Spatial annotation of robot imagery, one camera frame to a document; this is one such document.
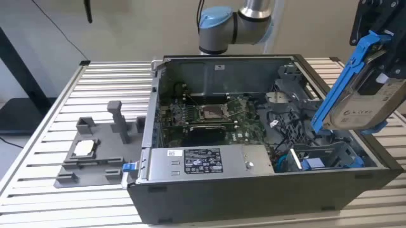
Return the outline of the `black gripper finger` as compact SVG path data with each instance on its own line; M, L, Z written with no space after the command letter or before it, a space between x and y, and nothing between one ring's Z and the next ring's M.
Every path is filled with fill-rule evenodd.
M370 10L370 1L361 0L358 2L356 19L353 23L353 29L350 34L350 46L356 46L361 38L368 34L368 14Z
M378 16L370 28L378 35L390 39L384 47L382 72L389 78L406 77L406 2L404 0L381 0L377 6Z

